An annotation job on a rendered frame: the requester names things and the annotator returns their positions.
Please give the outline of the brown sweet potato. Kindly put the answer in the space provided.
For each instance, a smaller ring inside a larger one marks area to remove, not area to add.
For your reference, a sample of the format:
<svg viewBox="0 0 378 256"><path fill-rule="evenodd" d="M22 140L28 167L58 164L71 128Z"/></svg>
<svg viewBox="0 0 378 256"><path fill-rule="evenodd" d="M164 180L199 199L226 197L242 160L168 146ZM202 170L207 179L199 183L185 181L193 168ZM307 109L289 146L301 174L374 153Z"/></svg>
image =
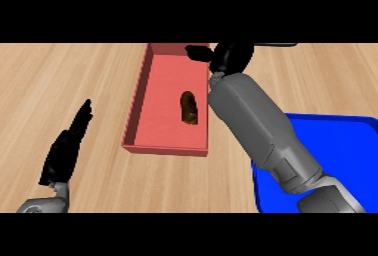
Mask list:
<svg viewBox="0 0 378 256"><path fill-rule="evenodd" d="M185 91L180 97L180 107L182 107L182 121L186 124L198 124L198 108L195 96L190 91Z"/></svg>

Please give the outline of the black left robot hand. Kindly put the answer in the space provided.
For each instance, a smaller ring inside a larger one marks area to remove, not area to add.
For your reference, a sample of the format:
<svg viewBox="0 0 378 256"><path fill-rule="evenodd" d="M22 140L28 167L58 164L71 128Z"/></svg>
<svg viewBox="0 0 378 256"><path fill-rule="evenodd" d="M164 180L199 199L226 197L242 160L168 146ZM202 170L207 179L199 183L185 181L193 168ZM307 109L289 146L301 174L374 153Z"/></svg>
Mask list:
<svg viewBox="0 0 378 256"><path fill-rule="evenodd" d="M80 144L92 118L92 100L87 99L69 128L61 132L52 144L43 165L40 185L49 186L52 183L69 181L77 164Z"/></svg>

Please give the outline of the red cardboard box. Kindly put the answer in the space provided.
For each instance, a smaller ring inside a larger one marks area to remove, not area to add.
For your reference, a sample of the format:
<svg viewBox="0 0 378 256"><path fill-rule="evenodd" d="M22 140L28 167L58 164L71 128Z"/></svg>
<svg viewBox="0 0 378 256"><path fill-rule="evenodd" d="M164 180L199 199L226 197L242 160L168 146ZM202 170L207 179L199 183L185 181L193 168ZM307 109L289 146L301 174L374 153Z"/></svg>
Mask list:
<svg viewBox="0 0 378 256"><path fill-rule="evenodd" d="M146 45L121 146L130 153L208 154L208 64L186 56L187 43ZM193 94L198 124L182 121L182 94Z"/></svg>

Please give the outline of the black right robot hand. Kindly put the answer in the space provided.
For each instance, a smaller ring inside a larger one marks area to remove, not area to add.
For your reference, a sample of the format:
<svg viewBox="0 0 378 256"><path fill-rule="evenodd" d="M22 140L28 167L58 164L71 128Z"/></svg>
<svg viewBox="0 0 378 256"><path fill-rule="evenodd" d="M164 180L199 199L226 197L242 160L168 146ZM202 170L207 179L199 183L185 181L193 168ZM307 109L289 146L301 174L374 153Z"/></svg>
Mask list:
<svg viewBox="0 0 378 256"><path fill-rule="evenodd" d="M254 53L254 45L250 43L217 44L214 49L207 46L187 45L185 47L190 60L210 64L213 73L223 72L226 75L242 73Z"/></svg>

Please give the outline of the blue tray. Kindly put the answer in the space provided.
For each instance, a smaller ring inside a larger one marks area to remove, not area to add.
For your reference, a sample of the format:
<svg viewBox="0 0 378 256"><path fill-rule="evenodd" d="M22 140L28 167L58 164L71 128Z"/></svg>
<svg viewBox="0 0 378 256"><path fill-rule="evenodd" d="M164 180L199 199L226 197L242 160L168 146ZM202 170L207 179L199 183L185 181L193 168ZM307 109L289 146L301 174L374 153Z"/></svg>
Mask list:
<svg viewBox="0 0 378 256"><path fill-rule="evenodd" d="M378 119L365 116L286 113L298 140L325 173L341 181L368 213L378 213ZM304 194L286 194L270 173L252 167L260 213L300 213Z"/></svg>

